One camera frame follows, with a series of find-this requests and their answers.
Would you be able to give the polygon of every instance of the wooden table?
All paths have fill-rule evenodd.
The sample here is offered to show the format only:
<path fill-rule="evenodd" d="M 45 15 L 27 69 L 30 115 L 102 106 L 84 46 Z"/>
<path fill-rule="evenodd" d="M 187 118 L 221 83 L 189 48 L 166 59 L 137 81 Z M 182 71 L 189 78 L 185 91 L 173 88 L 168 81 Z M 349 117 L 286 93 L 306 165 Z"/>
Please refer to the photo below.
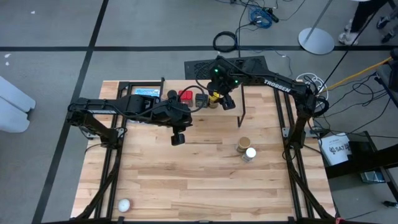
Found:
<path fill-rule="evenodd" d="M 184 80 L 179 84 L 183 88 L 191 82 Z M 104 81 L 99 98 L 115 98 L 118 83 Z M 170 83 L 165 81 L 165 90 Z M 277 221 L 294 217 L 273 89 L 245 86 L 244 91 L 246 118 L 240 128 L 232 112 L 225 115 L 220 111 L 214 116 L 202 112 L 203 116 L 193 116 L 193 126 L 184 132 L 186 143 L 180 146 L 171 145 L 170 128 L 127 122 L 113 219 L 124 216 L 126 220 Z M 288 124 L 286 111 L 284 117 Z M 110 116 L 97 119 L 107 126 L 111 124 Z M 250 163 L 243 162 L 235 150 L 242 136 L 249 137 L 257 150 Z M 315 139 L 307 138 L 305 143 L 318 149 Z M 72 217 L 83 211 L 98 190 L 104 155 L 101 147 L 86 153 Z M 334 215 L 321 155 L 303 148 L 302 156 L 310 190 Z M 104 196 L 103 217 L 108 195 Z M 301 191 L 299 195 L 306 216 Z M 126 213 L 117 210 L 122 198 L 132 202 Z"/>

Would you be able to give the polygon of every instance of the white cup lid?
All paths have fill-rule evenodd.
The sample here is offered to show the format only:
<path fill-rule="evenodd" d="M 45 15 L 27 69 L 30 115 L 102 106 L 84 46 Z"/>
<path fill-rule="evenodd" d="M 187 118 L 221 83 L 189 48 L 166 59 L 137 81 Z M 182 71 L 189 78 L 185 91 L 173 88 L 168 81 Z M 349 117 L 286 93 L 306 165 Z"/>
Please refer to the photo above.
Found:
<path fill-rule="evenodd" d="M 256 156 L 256 150 L 250 147 L 246 150 L 246 155 L 250 158 L 253 158 L 254 156 Z"/>

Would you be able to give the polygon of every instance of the gray floor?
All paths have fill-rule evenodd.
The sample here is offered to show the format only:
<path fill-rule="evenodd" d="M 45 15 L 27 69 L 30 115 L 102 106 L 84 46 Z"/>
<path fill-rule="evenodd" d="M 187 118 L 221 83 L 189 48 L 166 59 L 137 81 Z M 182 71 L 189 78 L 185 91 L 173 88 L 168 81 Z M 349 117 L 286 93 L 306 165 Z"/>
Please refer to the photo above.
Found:
<path fill-rule="evenodd" d="M 275 4 L 275 1 L 265 2 L 266 6 Z M 300 3 L 300 0 L 279 1 L 275 14 L 286 18 Z M 0 0 L 0 47 L 87 46 L 101 4 L 100 0 Z M 296 46 L 298 33 L 315 22 L 325 4 L 326 0 L 307 0 L 289 21 L 281 21 L 267 30 L 242 31 L 242 43 Z M 353 16 L 356 4 L 353 1 L 333 2 L 319 26 L 336 37 Z M 108 4 L 96 45 L 209 46 L 217 33 L 237 28 L 242 10 L 242 6 L 230 6 L 214 0 L 114 0 Z M 390 10 L 389 6 L 385 6 L 379 14 Z M 375 22 L 376 19 L 364 31 L 360 45 L 380 44 L 381 34 L 385 31 L 377 31 Z M 398 38 L 390 44 L 398 44 Z M 9 58 L 2 56 L 8 53 L 11 53 Z M 316 56 L 301 50 L 280 53 L 291 58 L 292 77 L 312 72 L 321 78 L 329 75 L 344 54 L 335 51 Z M 81 96 L 98 97 L 103 80 L 184 79 L 184 61 L 210 59 L 217 55 L 215 51 L 94 52 Z M 236 52 L 222 55 L 238 56 Z M 270 70 L 289 74 L 286 57 L 271 50 L 259 54 L 242 52 L 242 56 L 252 55 L 264 55 Z M 0 223 L 31 222 L 84 56 L 85 52 L 0 52 L 0 75 L 37 100 L 36 109 L 29 115 L 31 124 L 26 132 L 0 133 Z M 388 56 L 387 51 L 349 52 L 328 83 L 335 83 Z M 370 86 L 373 90 L 381 89 L 374 81 L 370 82 Z M 329 101 L 335 102 L 350 88 L 346 86 L 331 92 Z M 359 94 L 349 95 L 329 113 L 366 99 Z M 387 97 L 366 108 L 356 106 L 331 117 L 329 122 L 333 129 L 351 131 L 378 116 L 386 102 Z M 394 135 L 398 125 L 396 111 L 397 108 L 391 103 L 383 117 L 361 131 Z M 379 148 L 398 142 L 396 139 L 381 138 L 374 138 L 374 141 Z M 71 128 L 44 221 L 69 218 L 86 142 L 76 128 Z M 384 200 L 393 200 L 385 184 L 366 185 L 356 175 L 351 175 L 330 180 L 330 186 L 342 217 L 376 211 L 355 220 L 396 223 L 396 210 L 381 205 Z"/>

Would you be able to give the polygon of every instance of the yellow object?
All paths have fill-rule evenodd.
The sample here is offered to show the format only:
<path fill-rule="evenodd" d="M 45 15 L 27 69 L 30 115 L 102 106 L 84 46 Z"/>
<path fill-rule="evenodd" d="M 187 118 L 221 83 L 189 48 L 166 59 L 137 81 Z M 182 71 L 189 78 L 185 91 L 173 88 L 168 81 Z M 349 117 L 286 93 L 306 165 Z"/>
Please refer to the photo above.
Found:
<path fill-rule="evenodd" d="M 218 98 L 220 97 L 220 94 L 213 92 L 213 95 L 209 96 L 209 107 L 212 109 L 217 108 L 218 103 L 215 103 L 216 100 L 218 100 Z"/>
<path fill-rule="evenodd" d="M 374 68 L 377 68 L 378 66 L 380 66 L 380 65 L 382 65 L 382 64 L 384 64 L 384 63 L 390 61 L 391 59 L 392 59 L 392 58 L 389 57 L 389 58 L 383 60 L 382 62 L 379 62 L 379 63 L 377 63 L 377 64 L 375 64 L 375 65 L 372 65 L 372 66 L 370 66 L 370 67 L 368 67 L 368 68 L 365 68 L 364 70 L 358 72 L 357 74 L 354 74 L 354 75 L 352 75 L 352 76 L 350 76 L 350 77 L 347 77 L 347 78 L 343 79 L 342 81 L 340 81 L 340 82 L 338 82 L 338 83 L 333 84 L 332 86 L 329 86 L 328 88 L 324 89 L 324 90 L 322 91 L 322 93 L 325 92 L 325 91 L 327 91 L 327 90 L 332 90 L 332 89 L 334 89 L 334 88 L 340 86 L 340 85 L 343 84 L 344 82 L 347 82 L 348 80 L 350 80 L 350 79 L 352 79 L 352 78 L 358 77 L 358 76 L 362 75 L 363 73 L 365 73 L 365 72 L 367 72 L 367 71 L 369 71 L 369 70 L 372 70 L 372 69 L 374 69 Z"/>
<path fill-rule="evenodd" d="M 209 96 L 210 101 L 216 101 L 220 97 L 220 94 L 213 92 L 213 96 Z"/>

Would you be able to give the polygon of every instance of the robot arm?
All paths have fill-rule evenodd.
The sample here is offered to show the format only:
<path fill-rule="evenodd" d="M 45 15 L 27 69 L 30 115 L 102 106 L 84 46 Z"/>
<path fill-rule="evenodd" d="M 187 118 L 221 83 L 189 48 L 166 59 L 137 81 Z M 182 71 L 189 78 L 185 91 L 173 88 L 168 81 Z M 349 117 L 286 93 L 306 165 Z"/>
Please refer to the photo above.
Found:
<path fill-rule="evenodd" d="M 288 145 L 292 147 L 303 147 L 305 132 L 304 127 L 312 117 L 322 115 L 329 108 L 329 103 L 322 97 L 315 96 L 310 86 L 284 77 L 277 73 L 267 71 L 264 74 L 253 74 L 250 69 L 255 63 L 251 60 L 235 60 L 229 62 L 222 56 L 215 60 L 213 68 L 210 70 L 211 82 L 207 85 L 209 94 L 222 95 L 219 102 L 224 110 L 235 108 L 233 99 L 229 92 L 237 88 L 240 84 L 245 85 L 268 85 L 279 91 L 286 92 L 293 96 L 297 108 L 297 120 L 294 127 L 290 128 Z M 318 102 L 324 103 L 323 109 L 315 111 Z"/>
<path fill-rule="evenodd" d="M 160 101 L 158 97 L 128 95 L 118 100 L 89 100 L 79 98 L 68 107 L 67 121 L 101 138 L 103 147 L 117 149 L 121 146 L 117 129 L 107 128 L 94 118 L 94 114 L 118 114 L 133 121 L 173 128 L 172 145 L 185 142 L 181 132 L 192 125 L 189 107 L 178 102 L 177 92 L 167 93 L 168 100 Z"/>

